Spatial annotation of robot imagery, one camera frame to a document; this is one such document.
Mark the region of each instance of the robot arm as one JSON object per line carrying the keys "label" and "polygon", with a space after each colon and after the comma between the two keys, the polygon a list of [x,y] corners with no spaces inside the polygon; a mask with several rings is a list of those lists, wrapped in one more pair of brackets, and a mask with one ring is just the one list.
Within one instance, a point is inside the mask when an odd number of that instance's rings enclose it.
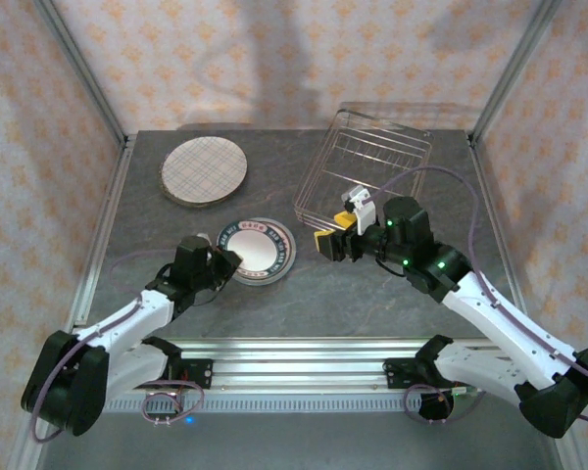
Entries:
{"label": "robot arm", "polygon": [[[416,200],[390,199],[383,207],[382,226],[376,215],[371,215],[376,209],[373,202],[365,203],[368,198],[368,190],[361,186],[343,196],[346,211],[335,216],[342,229],[317,232],[318,251],[336,261],[346,257],[355,261],[370,255],[381,265],[386,261],[398,264],[412,286],[463,316],[510,359],[459,348],[451,339],[436,337],[423,347],[427,353],[416,355],[416,365],[408,366],[403,361],[410,370],[393,372],[413,378],[415,371],[427,371],[417,373],[421,383],[436,387],[448,387],[451,382],[471,384],[518,405],[525,418],[543,433],[563,436],[588,404],[588,378],[519,331],[499,305],[559,354],[586,370],[588,350],[576,352],[543,330],[486,281],[498,299],[492,304],[468,259],[455,248],[435,241],[427,212]],[[400,368],[401,363],[397,360],[394,366],[399,364]]]}
{"label": "robot arm", "polygon": [[98,419],[106,401],[151,380],[179,380],[180,350],[158,338],[144,338],[190,308],[198,292],[222,289],[240,263],[234,252],[213,248],[202,237],[184,238],[174,262],[159,271],[140,301],[78,334],[57,331],[48,338],[24,390],[22,408],[33,411],[52,370],[89,337],[93,339],[66,363],[41,404],[39,416],[62,430],[79,436]]}

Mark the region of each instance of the patterned wallpaper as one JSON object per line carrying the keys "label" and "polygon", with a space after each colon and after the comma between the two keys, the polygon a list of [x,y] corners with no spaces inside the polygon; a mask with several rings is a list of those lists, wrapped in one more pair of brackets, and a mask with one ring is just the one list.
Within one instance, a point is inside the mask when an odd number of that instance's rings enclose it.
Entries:
{"label": "patterned wallpaper", "polygon": [[485,147],[529,312],[588,348],[588,0],[562,2]]}
{"label": "patterned wallpaper", "polygon": [[343,101],[383,102],[406,125],[472,128],[539,1],[55,3],[133,133],[325,127]]}
{"label": "patterned wallpaper", "polygon": [[0,469],[63,328],[117,145],[30,0],[0,1]]}

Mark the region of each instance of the wire basket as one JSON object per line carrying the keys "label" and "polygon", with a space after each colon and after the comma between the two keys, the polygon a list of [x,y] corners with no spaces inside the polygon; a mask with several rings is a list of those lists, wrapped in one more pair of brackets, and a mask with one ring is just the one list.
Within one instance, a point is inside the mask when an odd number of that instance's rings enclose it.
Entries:
{"label": "wire basket", "polygon": [[[307,225],[340,228],[333,216],[344,211],[340,197],[361,184],[374,193],[393,176],[426,165],[431,133],[386,119],[340,110],[318,146],[294,197],[296,215]],[[417,198],[424,182],[419,171],[377,201],[377,211],[393,196]]]}

